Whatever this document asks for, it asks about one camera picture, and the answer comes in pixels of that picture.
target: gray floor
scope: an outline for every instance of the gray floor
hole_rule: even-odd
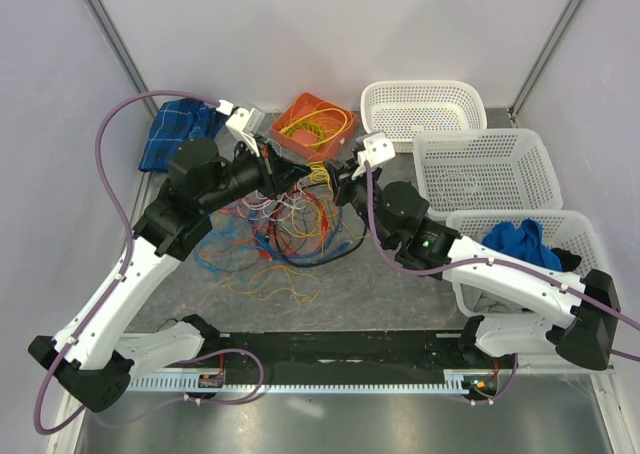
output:
[[[487,117],[490,128],[511,127],[506,109],[488,109]],[[272,116],[267,116],[260,132],[269,135],[271,122]],[[360,125],[354,137],[363,133]],[[230,134],[221,131],[217,142],[222,154],[229,155],[234,144]],[[350,156],[348,146],[342,156]],[[380,182],[384,185],[395,180],[408,180],[415,185],[410,154],[399,154],[385,166]],[[161,182],[162,177],[156,176],[152,189],[157,190]],[[348,225],[359,234],[362,221],[349,206],[344,212]],[[340,236],[334,245],[349,239],[346,232]],[[306,307],[299,306],[290,291],[276,292],[261,301],[224,287],[230,285],[246,292],[246,280],[271,266],[262,260],[241,276],[220,275],[199,267],[190,257],[152,294],[128,331],[155,331],[168,318],[192,313],[224,331],[458,328],[465,322],[450,284],[393,272],[378,257],[369,239],[344,260],[304,270],[304,274],[312,274],[318,281],[293,276],[294,286],[301,294],[313,295],[319,289],[315,300]],[[286,274],[280,271],[254,296],[266,297],[288,285]]]
[[[273,394],[241,406],[178,402],[116,430],[88,416],[76,454],[612,453],[588,385],[586,376],[570,383],[518,376],[509,395],[475,408],[398,394]],[[100,416],[125,422],[172,397],[127,393]]]

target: folded cloth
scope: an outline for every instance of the folded cloth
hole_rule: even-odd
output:
[[[138,169],[167,172],[180,144],[196,137],[213,139],[227,119],[195,99],[165,102],[151,124]]]
[[[533,219],[525,219],[517,229],[510,222],[497,224],[482,245],[536,266],[562,271],[558,256],[542,244],[542,226]]]

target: plastic bin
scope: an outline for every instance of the plastic bin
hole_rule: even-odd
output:
[[[384,131],[396,152],[411,152],[419,132],[487,128],[480,94],[459,81],[374,82],[360,111],[365,131]]]
[[[296,121],[303,119],[314,111],[327,110],[324,113],[324,120],[321,126],[326,130],[338,131],[345,123],[345,116],[348,127],[340,134],[331,138],[331,141],[319,143],[317,135],[301,127],[294,132],[285,135],[288,126],[296,124]],[[301,94],[295,102],[271,125],[273,138],[287,149],[300,154],[308,161],[322,161],[330,158],[335,159],[338,151],[342,148],[346,140],[353,135],[358,126],[357,116],[346,109],[342,109],[335,104],[323,101],[319,97],[308,92]]]
[[[458,210],[562,208],[549,154],[529,129],[422,132],[413,157],[434,220]]]
[[[560,247],[582,257],[582,263],[574,271],[576,274],[584,276],[591,269],[609,272],[602,244],[589,219],[579,212],[560,210],[457,211],[447,218],[447,226],[482,242],[482,239],[491,232],[496,224],[510,221],[519,227],[525,219],[534,219],[542,225],[544,245],[549,248]],[[500,315],[505,312],[513,312],[514,308],[519,308],[509,301],[495,298],[490,292],[484,292],[471,286],[453,283],[453,291],[460,311],[466,316],[474,316],[478,313]]]

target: white wall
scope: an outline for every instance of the white wall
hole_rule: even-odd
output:
[[[640,319],[640,4],[587,0],[519,117],[544,139],[565,207],[604,241],[625,313]],[[640,354],[620,325],[616,347]],[[640,439],[640,366],[616,360]]]
[[[82,0],[0,0],[0,438],[2,452],[44,452],[31,412],[44,370],[27,354],[95,290],[122,242],[93,160],[95,130],[133,94]],[[149,118],[113,122],[105,162],[131,205]],[[45,422],[53,423],[52,389]]]
[[[567,0],[103,0],[150,88],[356,106],[387,79],[457,79],[510,105]]]

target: empty white basket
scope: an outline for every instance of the empty white basket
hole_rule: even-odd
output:
[[[582,263],[574,272],[586,275],[591,269],[609,272],[609,265],[602,245],[587,217],[575,211],[527,210],[527,211],[458,211],[447,218],[447,226],[461,234],[482,242],[493,227],[503,221],[510,221],[516,227],[525,219],[534,219],[542,225],[542,243],[549,247],[560,247],[582,257]],[[466,316],[477,315],[478,301],[481,296],[489,302],[483,307],[482,314],[497,314],[512,311],[508,301],[493,298],[491,293],[480,289],[453,283],[453,291],[460,311]]]
[[[540,136],[529,129],[422,132],[413,157],[428,215],[465,209],[561,209],[562,195]]]
[[[374,82],[360,111],[365,131],[384,131],[396,152],[411,152],[419,132],[487,128],[478,91],[459,81]]]

